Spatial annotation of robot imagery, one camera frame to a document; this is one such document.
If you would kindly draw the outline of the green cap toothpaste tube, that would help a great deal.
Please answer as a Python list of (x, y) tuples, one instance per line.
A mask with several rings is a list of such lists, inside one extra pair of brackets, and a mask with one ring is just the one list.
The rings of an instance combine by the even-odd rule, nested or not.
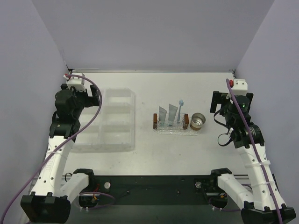
[(162, 107), (159, 107), (159, 122), (160, 122), (160, 125), (165, 124), (166, 115), (167, 115), (167, 110), (162, 108)]

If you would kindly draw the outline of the light blue toothbrush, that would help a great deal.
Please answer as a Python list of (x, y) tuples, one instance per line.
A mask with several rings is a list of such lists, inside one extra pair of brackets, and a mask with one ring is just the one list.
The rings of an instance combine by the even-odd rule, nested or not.
[(179, 109), (178, 109), (178, 116), (177, 116), (177, 124), (180, 123), (180, 114), (181, 114), (181, 107), (184, 105), (183, 100), (179, 101)]

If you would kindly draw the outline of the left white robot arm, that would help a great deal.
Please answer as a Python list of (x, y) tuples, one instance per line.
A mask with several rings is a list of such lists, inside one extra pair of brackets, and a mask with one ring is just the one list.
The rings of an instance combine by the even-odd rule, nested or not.
[(76, 137), (91, 122), (81, 126), (79, 117), (85, 108), (95, 106), (96, 115), (102, 106), (102, 94), (96, 85), (90, 86), (89, 96), (84, 86), (69, 87), (61, 85), (55, 94), (56, 111), (52, 116), (48, 150), (42, 167), (35, 177), (37, 181), (29, 195), (21, 198), (21, 207), (32, 223), (64, 224), (71, 211), (71, 203), (85, 191), (96, 187), (94, 172), (87, 168), (78, 168), (70, 180), (62, 186), (61, 180), (68, 155)]

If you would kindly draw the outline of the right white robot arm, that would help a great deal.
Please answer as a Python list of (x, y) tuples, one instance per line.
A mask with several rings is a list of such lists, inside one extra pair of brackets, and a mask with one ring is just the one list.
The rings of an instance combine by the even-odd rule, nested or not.
[(211, 173), (216, 186), (238, 205), (245, 224), (286, 224), (296, 218), (296, 212), (286, 205), (271, 173), (262, 132), (249, 115), (252, 98), (252, 93), (236, 95), (234, 102), (229, 94), (214, 91), (210, 108), (211, 113), (225, 118), (222, 126), (248, 172), (251, 191), (226, 168)]

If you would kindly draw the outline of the cream metal cup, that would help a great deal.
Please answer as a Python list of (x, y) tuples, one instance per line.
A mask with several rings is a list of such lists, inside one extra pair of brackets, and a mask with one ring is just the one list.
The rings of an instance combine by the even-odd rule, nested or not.
[(203, 127), (205, 122), (206, 118), (202, 113), (194, 113), (191, 117), (190, 128), (198, 131)]

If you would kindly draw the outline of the white dark-cap toothpaste tube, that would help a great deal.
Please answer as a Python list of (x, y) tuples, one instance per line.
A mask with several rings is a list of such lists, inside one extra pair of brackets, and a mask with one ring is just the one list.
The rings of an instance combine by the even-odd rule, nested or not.
[(174, 105), (169, 104), (169, 109), (168, 109), (168, 124), (170, 126), (173, 125), (176, 114), (177, 114), (178, 108)]

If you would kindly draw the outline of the clear textured glass tray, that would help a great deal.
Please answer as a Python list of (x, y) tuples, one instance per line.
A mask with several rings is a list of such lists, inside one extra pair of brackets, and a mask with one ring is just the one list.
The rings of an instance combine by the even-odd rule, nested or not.
[(167, 135), (186, 135), (196, 136), (199, 135), (202, 130), (193, 130), (191, 128), (191, 122), (188, 113), (182, 113), (180, 115), (180, 121), (177, 123), (177, 119), (173, 123), (168, 120), (168, 113), (165, 117), (165, 122), (159, 120), (159, 113), (153, 114), (153, 131), (157, 134)]

